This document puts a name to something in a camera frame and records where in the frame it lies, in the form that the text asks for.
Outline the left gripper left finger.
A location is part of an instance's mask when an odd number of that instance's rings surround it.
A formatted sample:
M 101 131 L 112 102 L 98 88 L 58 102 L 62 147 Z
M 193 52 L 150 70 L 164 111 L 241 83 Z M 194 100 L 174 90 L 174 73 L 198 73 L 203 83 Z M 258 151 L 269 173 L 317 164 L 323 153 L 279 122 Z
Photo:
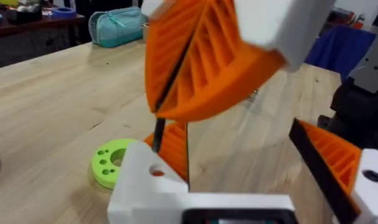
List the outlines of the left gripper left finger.
M 179 202 L 189 190 L 187 124 L 164 129 L 159 152 L 150 142 L 130 143 L 108 205 L 110 223 L 181 223 Z

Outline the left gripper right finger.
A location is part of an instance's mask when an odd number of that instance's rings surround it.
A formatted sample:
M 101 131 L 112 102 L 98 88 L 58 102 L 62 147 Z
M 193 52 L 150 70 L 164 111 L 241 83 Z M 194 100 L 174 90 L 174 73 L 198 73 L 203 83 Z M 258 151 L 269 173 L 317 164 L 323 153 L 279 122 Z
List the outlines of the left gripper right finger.
M 378 224 L 378 149 L 294 119 L 289 138 L 316 180 L 333 223 Z

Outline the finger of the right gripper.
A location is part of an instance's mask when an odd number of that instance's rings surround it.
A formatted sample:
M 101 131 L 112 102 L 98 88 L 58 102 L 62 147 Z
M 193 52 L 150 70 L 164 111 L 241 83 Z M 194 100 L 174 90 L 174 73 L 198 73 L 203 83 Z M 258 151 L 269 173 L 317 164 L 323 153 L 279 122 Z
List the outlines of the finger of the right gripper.
M 298 70 L 333 1 L 204 1 L 156 115 L 199 121 L 239 103 L 276 71 Z
M 156 111 L 189 36 L 195 29 L 205 2 L 200 0 L 144 0 L 141 13 L 148 19 L 145 53 L 145 90 L 149 108 Z

